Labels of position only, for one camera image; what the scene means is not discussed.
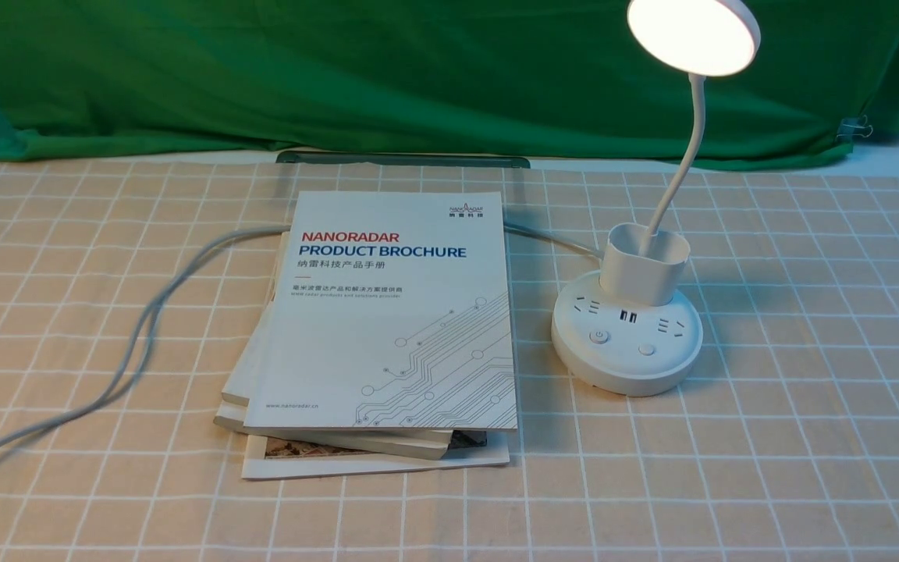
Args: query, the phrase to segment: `lamp base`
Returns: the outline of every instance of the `lamp base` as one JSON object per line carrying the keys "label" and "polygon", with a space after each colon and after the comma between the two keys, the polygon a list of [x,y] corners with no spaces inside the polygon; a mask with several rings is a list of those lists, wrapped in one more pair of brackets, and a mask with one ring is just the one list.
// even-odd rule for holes
{"label": "lamp base", "polygon": [[575,377],[627,396],[677,386],[702,348],[695,306],[675,290],[670,302],[641,306],[612,298],[600,271],[568,283],[553,306],[553,348]]}

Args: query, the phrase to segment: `circuit pattern graphic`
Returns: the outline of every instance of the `circuit pattern graphic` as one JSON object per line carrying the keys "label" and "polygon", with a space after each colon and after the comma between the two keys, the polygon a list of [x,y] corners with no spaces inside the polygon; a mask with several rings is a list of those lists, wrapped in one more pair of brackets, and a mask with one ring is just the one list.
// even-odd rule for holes
{"label": "circuit pattern graphic", "polygon": [[393,346],[404,363],[361,388],[357,426],[517,427],[509,293],[450,309]]}

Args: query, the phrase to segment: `green cloth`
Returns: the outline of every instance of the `green cloth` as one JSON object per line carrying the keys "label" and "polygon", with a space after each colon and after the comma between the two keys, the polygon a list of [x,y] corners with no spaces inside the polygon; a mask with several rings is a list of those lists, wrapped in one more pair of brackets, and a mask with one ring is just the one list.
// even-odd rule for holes
{"label": "green cloth", "polygon": [[[899,0],[749,0],[699,165],[826,164],[899,131]],[[685,75],[627,0],[0,0],[0,160],[311,146],[678,160]],[[876,105],[874,112],[871,104]]]}

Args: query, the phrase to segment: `lamp head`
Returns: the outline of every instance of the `lamp head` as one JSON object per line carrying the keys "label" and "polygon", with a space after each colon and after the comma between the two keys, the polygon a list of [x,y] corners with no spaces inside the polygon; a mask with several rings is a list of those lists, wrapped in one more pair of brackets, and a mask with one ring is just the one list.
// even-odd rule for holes
{"label": "lamp head", "polygon": [[759,22],[741,0],[631,0],[627,21],[654,58],[699,76],[744,70],[759,52]]}

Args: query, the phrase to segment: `stack of brochures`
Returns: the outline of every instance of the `stack of brochures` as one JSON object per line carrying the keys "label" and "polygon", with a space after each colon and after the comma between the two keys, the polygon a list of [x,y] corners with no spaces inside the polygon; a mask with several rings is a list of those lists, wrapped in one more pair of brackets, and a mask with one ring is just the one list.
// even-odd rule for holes
{"label": "stack of brochures", "polygon": [[214,423],[242,477],[509,462],[502,195],[300,192]]}

